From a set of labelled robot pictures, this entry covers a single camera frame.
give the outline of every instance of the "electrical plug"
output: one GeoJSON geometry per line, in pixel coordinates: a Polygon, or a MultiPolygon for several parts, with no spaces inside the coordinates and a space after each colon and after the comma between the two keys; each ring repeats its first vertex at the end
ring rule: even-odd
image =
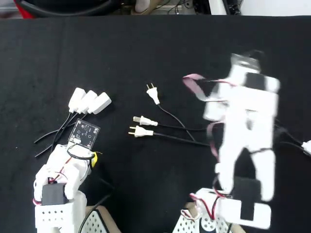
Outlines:
{"type": "Polygon", "coordinates": [[[146,130],[143,127],[136,126],[136,127],[130,127],[130,129],[135,130],[134,132],[128,132],[128,134],[134,135],[134,137],[143,137],[143,136],[152,136],[154,135],[154,132],[152,130],[146,130]]]}
{"type": "Polygon", "coordinates": [[[151,83],[152,88],[149,88],[147,84],[148,90],[146,91],[147,94],[154,100],[155,104],[160,104],[159,98],[157,96],[157,88],[151,83]]]}
{"type": "Polygon", "coordinates": [[[145,118],[144,116],[138,117],[138,116],[134,116],[133,117],[133,121],[139,123],[140,125],[153,125],[153,126],[157,126],[157,122],[150,120],[148,118],[145,118]]]}

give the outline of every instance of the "perforated plate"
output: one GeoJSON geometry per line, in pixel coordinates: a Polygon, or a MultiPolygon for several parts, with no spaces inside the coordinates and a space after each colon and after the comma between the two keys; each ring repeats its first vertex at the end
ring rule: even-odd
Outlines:
{"type": "Polygon", "coordinates": [[[102,218],[97,211],[93,211],[87,218],[86,223],[82,229],[83,233],[109,233],[102,218]]]}
{"type": "Polygon", "coordinates": [[[208,215],[205,215],[193,222],[180,216],[173,233],[205,233],[214,232],[215,229],[216,233],[227,233],[228,225],[219,217],[211,220],[208,215]]]}

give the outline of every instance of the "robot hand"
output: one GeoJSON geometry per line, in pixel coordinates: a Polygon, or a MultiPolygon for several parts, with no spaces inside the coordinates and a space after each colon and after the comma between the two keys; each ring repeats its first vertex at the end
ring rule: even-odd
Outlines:
{"type": "Polygon", "coordinates": [[[78,120],[67,145],[57,145],[34,181],[38,233],[77,233],[85,218],[86,197],[78,190],[97,162],[91,147],[99,127],[78,120]]]}

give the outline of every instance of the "white robot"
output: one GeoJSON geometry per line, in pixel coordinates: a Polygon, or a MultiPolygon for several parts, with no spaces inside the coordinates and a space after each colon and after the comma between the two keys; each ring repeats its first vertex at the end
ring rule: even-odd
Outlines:
{"type": "Polygon", "coordinates": [[[270,227],[271,209],[259,202],[270,201],[274,195],[275,154],[272,147],[280,83],[260,74],[256,59],[233,54],[231,63],[229,76],[215,80],[217,84],[209,97],[195,82],[204,79],[202,76],[184,77],[185,85],[198,99],[206,102],[204,118],[224,123],[223,143],[219,154],[215,155],[218,159],[215,173],[223,192],[202,188],[191,194],[197,214],[193,216],[191,210],[182,210],[174,233],[180,232],[180,226],[186,222],[196,226],[194,232],[200,232],[200,228],[207,232],[214,229],[227,232],[225,227],[221,230],[221,224],[227,226],[225,222],[261,229],[270,227]],[[244,148],[251,153],[256,180],[234,177],[235,162],[244,148]]]}
{"type": "MultiPolygon", "coordinates": [[[[105,92],[97,96],[93,91],[86,93],[76,88],[69,102],[69,112],[97,114],[110,103],[105,92]]],[[[80,229],[86,216],[86,196],[78,188],[97,162],[97,154],[91,149],[99,130],[78,119],[68,144],[56,145],[47,163],[36,174],[33,203],[38,233],[106,233],[96,211],[80,229]]]]}
{"type": "MultiPolygon", "coordinates": [[[[85,217],[86,197],[78,188],[90,173],[92,164],[89,160],[70,157],[67,150],[72,145],[57,145],[35,176],[35,226],[38,233],[76,233],[85,217]]],[[[79,145],[70,152],[79,157],[93,154],[79,145]]]]}

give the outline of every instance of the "red object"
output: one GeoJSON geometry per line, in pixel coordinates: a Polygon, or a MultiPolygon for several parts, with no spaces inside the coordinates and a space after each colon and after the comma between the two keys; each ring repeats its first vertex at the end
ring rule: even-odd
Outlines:
{"type": "Polygon", "coordinates": [[[15,0],[14,0],[14,2],[15,2],[16,7],[18,8],[20,14],[23,16],[23,18],[35,18],[33,15],[31,15],[30,13],[25,11],[20,5],[18,5],[15,0]]]}

